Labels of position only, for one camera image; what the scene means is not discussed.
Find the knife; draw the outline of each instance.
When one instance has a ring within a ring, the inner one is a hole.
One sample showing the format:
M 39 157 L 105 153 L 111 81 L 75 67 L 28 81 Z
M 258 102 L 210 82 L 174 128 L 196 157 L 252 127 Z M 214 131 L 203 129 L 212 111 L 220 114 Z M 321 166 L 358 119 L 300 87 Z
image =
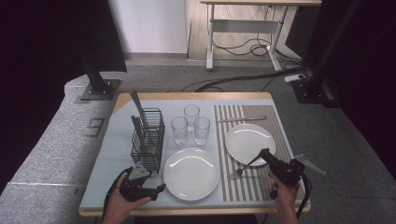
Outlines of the knife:
M 257 117 L 257 118 L 246 118 L 246 119 L 241 119 L 241 118 L 221 119 L 218 121 L 218 123 L 219 122 L 243 121 L 243 120 L 256 120 L 256 119 L 267 119 L 267 116 Z
M 143 133 L 142 127 L 140 126 L 140 118 L 131 116 L 132 123 L 134 124 L 134 129 L 136 131 L 137 138 L 139 139 L 140 142 L 140 150 L 142 152 L 148 152 L 145 146 L 145 135 Z
M 149 132 L 148 118 L 146 117 L 146 113 L 145 113 L 142 105 L 140 104 L 140 99 L 139 99 L 139 96 L 137 95 L 137 91 L 131 90 L 129 92 L 129 94 L 131 95 L 132 100 L 134 101 L 134 105 L 136 105 L 137 111 L 139 112 L 140 118 L 142 119 L 142 124 L 143 124 L 143 128 L 146 131 L 146 135 L 147 135 L 148 139 L 150 140 L 150 142 L 153 143 L 153 140 L 151 139 L 151 134 Z

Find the desk leg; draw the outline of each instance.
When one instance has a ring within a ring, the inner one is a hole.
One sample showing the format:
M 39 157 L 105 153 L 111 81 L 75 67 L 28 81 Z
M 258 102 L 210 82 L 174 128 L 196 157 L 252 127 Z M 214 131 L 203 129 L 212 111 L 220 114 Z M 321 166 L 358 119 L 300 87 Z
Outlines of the desk leg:
M 271 61 L 272 61 L 274 68 L 277 72 L 282 71 L 282 68 L 280 67 L 279 61 L 277 60 L 277 53 L 275 52 L 276 44 L 277 44 L 277 40 L 279 39 L 280 32 L 282 31 L 283 22 L 285 21 L 285 17 L 286 17 L 286 13 L 288 12 L 288 8 L 289 8 L 288 6 L 283 6 L 282 17 L 280 18 L 280 20 L 277 23 L 274 40 L 271 40 L 271 47 L 270 46 L 267 47 L 268 54 L 270 55 Z
M 215 5 L 210 6 L 209 44 L 207 45 L 206 70 L 213 71 L 213 21 L 215 19 Z

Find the wooden table edge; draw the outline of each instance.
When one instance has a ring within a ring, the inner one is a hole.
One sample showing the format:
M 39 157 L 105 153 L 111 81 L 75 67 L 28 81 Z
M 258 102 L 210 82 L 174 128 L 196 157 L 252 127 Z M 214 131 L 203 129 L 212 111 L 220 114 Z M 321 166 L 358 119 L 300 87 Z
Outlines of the wooden table edge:
M 268 92 L 139 92 L 143 100 L 239 100 L 239 99 L 272 99 Z M 132 100 L 128 92 L 119 95 L 113 114 Z
M 311 204 L 307 204 L 303 212 L 311 210 Z M 82 209 L 78 212 L 84 217 L 100 217 L 103 213 L 101 209 Z M 235 214 L 268 214 L 276 213 L 274 207 L 223 207 L 223 208 L 179 208 L 179 209 L 140 209 L 133 211 L 133 217 L 153 217 L 153 216 L 210 216 L 210 215 L 235 215 Z
M 249 6 L 299 6 L 313 7 L 320 6 L 320 0 L 238 0 L 238 1 L 221 1 L 221 0 L 200 0 L 201 4 L 206 5 L 249 5 Z

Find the white wall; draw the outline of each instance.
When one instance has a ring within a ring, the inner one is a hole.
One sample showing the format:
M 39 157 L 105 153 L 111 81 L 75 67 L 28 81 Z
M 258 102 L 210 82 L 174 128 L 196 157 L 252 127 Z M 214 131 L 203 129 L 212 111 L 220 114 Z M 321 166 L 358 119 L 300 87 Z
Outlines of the white wall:
M 123 52 L 187 53 L 185 0 L 108 0 Z

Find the human hand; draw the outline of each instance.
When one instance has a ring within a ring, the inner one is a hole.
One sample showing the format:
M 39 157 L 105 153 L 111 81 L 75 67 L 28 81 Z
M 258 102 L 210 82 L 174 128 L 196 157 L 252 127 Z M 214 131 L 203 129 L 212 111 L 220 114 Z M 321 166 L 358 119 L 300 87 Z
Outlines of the human hand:
M 280 223 L 298 223 L 295 211 L 295 200 L 299 185 L 285 185 L 271 170 L 269 170 L 268 175 L 275 180 L 275 183 L 272 184 L 272 189 L 277 190 L 275 206 L 281 219 Z
M 110 195 L 110 199 L 107 203 L 105 219 L 102 222 L 103 224 L 121 223 L 137 207 L 151 201 L 150 197 L 140 199 L 134 203 L 126 201 L 120 194 L 120 186 L 126 176 L 127 173 L 123 174 L 120 177 L 116 187 L 113 189 L 113 192 Z

